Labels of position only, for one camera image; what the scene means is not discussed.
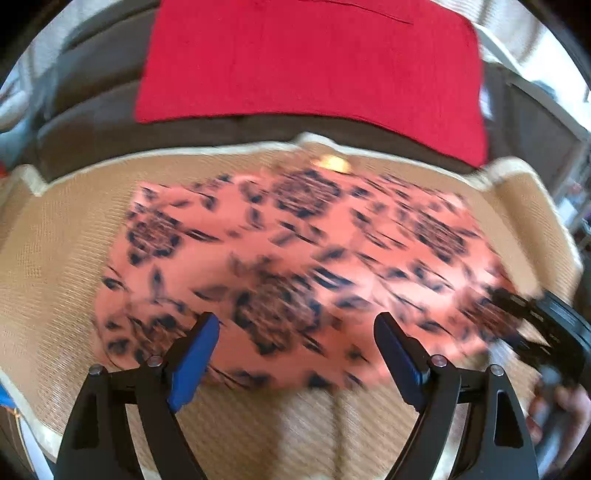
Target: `red object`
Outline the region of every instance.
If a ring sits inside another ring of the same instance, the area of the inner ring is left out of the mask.
[[[479,167],[481,68],[470,22],[430,0],[164,0],[136,119],[339,116]]]

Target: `red fabric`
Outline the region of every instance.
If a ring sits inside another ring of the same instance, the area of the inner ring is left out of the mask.
[[[479,167],[481,81],[470,22],[430,0],[164,0],[136,118],[340,116]]]

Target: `tan woven mat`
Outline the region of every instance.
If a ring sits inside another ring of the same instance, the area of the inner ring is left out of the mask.
[[[298,144],[137,155],[78,172],[40,196],[17,181],[0,206],[0,369],[28,402],[29,416],[57,434],[65,428],[93,363],[88,340],[100,272],[139,180],[184,183],[323,153],[346,155],[356,168],[463,194],[522,294],[543,286],[570,300],[580,261],[546,193],[521,161],[500,161],[463,179],[316,136]],[[527,400],[532,371],[514,360],[507,369]],[[129,410],[140,462],[154,469],[137,412]],[[203,387],[178,415],[212,480],[383,477],[415,418],[393,384],[337,394]],[[454,432],[457,439],[459,430]],[[45,447],[55,455],[55,445]]]

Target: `floral cloth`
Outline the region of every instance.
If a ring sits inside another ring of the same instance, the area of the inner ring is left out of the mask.
[[[390,376],[378,313],[454,359],[513,327],[490,303],[499,286],[511,288],[464,200],[389,174],[143,183],[96,297],[95,352],[135,368],[211,311],[210,380],[369,386]]]

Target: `person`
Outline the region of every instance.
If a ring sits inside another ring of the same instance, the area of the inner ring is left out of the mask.
[[[525,424],[534,445],[542,437],[542,428],[536,423],[535,419],[545,416],[543,412],[550,408],[541,396],[543,386],[541,381],[535,385],[535,397],[530,403],[528,416],[525,419]],[[557,387],[554,391],[554,398],[558,405],[570,413],[571,421],[564,432],[558,454],[551,466],[552,471],[559,470],[566,464],[591,423],[591,398],[581,385],[576,388]]]

